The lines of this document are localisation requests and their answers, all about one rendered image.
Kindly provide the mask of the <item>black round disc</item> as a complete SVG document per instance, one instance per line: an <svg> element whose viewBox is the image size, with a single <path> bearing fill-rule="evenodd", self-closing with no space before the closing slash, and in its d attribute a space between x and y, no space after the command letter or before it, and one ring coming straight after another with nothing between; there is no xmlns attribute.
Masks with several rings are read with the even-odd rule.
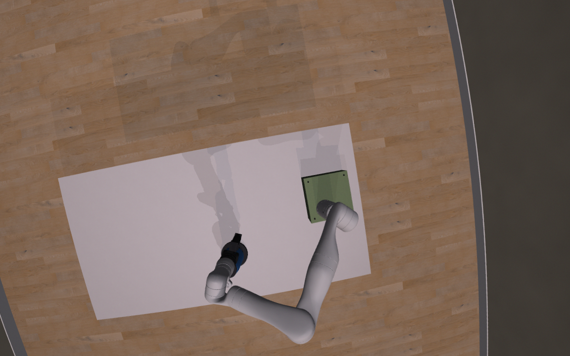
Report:
<svg viewBox="0 0 570 356"><path fill-rule="evenodd" d="M230 243L231 243L231 242L228 242L225 246L223 246L221 255L222 255L222 253L223 253L224 250L226 250L227 248L230 247ZM242 261L242 264L241 264L241 265L243 265L243 264L247 261L247 248L246 248L246 246L244 246L244 244L242 244L241 242L240 242L240 244L239 244L239 247L240 247L240 249L243 251L243 255L244 255L243 261Z"/></svg>

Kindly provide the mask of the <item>blue kettle with black handle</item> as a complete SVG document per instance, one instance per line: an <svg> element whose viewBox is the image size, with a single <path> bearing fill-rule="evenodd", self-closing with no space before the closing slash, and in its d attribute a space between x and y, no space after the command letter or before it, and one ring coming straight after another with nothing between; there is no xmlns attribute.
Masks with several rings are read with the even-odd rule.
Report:
<svg viewBox="0 0 570 356"><path fill-rule="evenodd" d="M242 259L244 257L243 251L239 247L241 236L242 236L242 234L235 233L235 237L233 238L233 240L231 240L230 247L226 249L226 250L230 250L232 252L236 252L236 250L237 250L237 253L239 253L239 259L236 263L235 271L232 273L230 278L234 277L235 274L239 271L240 264L242 263Z"/></svg>

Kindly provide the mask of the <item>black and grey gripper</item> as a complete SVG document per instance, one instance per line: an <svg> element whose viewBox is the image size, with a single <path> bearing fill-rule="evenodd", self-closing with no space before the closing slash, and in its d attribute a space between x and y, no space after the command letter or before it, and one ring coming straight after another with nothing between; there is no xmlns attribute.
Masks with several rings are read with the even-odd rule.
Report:
<svg viewBox="0 0 570 356"><path fill-rule="evenodd" d="M235 266L236 266L236 262L238 261L238 258L239 258L239 253L231 252L229 250L224 250L222 253L222 256L217 261L216 266L219 264L226 264L226 265L230 266L230 268L232 269L232 273L233 273L235 271ZM231 288L231 286L232 286L232 281L229 280L226 288Z"/></svg>

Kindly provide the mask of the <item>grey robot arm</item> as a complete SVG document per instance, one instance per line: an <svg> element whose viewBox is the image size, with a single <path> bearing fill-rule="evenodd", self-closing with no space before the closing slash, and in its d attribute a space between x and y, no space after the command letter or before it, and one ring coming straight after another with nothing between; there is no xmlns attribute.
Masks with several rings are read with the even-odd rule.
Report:
<svg viewBox="0 0 570 356"><path fill-rule="evenodd" d="M314 336L321 305L339 262L335 229L337 227L349 232L358 223L357 212L341 202L322 200L317 204L316 210L319 216L327 220L307 269L303 292L296 308L272 302L236 285L225 293L226 282L232 274L232 269L226 264L217 265L209 273L204 291L206 300L259 318L286 334L295 343L309 342Z"/></svg>

